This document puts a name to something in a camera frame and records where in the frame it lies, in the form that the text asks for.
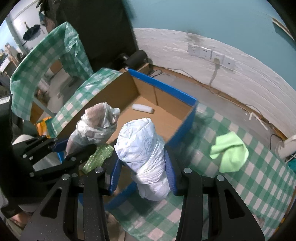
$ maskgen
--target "green sparkly object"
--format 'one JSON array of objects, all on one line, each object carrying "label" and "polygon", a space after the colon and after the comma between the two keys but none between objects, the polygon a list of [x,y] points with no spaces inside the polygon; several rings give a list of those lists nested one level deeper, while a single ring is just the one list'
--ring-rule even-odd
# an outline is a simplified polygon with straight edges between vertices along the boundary
[{"label": "green sparkly object", "polygon": [[113,150],[114,148],[108,144],[98,146],[96,152],[89,157],[82,171],[87,174],[96,167],[100,167],[106,158],[111,157]]}]

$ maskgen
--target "white plastic bag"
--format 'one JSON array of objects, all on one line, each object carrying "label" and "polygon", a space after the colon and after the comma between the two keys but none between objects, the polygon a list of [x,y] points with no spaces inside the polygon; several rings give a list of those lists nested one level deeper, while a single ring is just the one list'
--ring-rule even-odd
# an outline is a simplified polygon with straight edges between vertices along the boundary
[{"label": "white plastic bag", "polygon": [[164,145],[150,118],[128,122],[119,132],[114,149],[119,159],[132,170],[131,177],[138,184],[142,198],[159,201],[170,192]]},{"label": "white plastic bag", "polygon": [[106,102],[86,109],[69,137],[67,155],[86,145],[105,143],[117,128],[119,114],[120,109],[111,108]]}]

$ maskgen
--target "screw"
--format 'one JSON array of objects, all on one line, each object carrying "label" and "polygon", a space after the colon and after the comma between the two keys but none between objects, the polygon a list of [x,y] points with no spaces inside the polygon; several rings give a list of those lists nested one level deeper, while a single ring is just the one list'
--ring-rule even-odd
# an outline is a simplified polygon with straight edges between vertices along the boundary
[{"label": "screw", "polygon": [[102,167],[97,167],[95,170],[94,170],[96,173],[100,173],[103,171],[103,168]]},{"label": "screw", "polygon": [[217,180],[222,182],[222,181],[225,180],[225,177],[222,176],[222,175],[218,175],[218,176],[217,176]]},{"label": "screw", "polygon": [[189,174],[189,173],[192,173],[192,170],[188,167],[184,168],[183,170],[185,173]]},{"label": "screw", "polygon": [[70,178],[70,175],[69,174],[64,174],[62,175],[62,179],[65,181],[65,180],[68,180]]}]

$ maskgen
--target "green and white checkered tablecloth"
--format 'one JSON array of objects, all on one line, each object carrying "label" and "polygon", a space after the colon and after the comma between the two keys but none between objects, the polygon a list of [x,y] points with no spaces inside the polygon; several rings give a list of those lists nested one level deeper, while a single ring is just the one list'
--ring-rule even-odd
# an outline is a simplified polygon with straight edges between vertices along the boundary
[{"label": "green and white checkered tablecloth", "polygon": [[[268,150],[245,130],[212,109],[199,104],[191,130],[185,135],[177,150],[177,157],[186,166],[201,175],[219,174],[221,155],[209,157],[215,137],[234,131],[246,144],[249,157],[238,172],[224,173],[248,208],[258,218],[264,219],[262,231],[268,239],[278,227],[291,201],[296,185],[296,175],[274,153]],[[132,236],[140,241],[175,240],[183,197],[169,193],[160,202],[142,199],[137,192],[111,213]],[[208,232],[208,207],[204,195],[203,239]]]},{"label": "green and white checkered tablecloth", "polygon": [[56,137],[83,106],[121,74],[116,70],[101,68],[86,80],[56,116],[46,121],[50,137]]},{"label": "green and white checkered tablecloth", "polygon": [[58,59],[70,76],[87,80],[93,75],[78,33],[68,22],[63,23],[25,57],[11,76],[12,111],[17,116],[30,120],[38,83]]}]

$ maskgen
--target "electrical outlet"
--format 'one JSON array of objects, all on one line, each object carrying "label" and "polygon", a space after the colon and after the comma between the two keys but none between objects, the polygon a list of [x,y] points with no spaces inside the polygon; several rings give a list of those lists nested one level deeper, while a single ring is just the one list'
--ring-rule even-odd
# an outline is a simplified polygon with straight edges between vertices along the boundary
[{"label": "electrical outlet", "polygon": [[225,55],[222,62],[222,66],[234,70],[235,62],[236,62],[235,59]]},{"label": "electrical outlet", "polygon": [[200,47],[194,44],[188,44],[187,52],[192,56],[199,56]]},{"label": "electrical outlet", "polygon": [[223,59],[224,59],[224,55],[217,52],[217,51],[212,51],[212,57],[211,57],[211,61],[214,62],[214,59],[219,59],[220,64],[223,63]]},{"label": "electrical outlet", "polygon": [[211,60],[212,50],[204,47],[200,47],[199,57],[204,58],[206,60]]}]

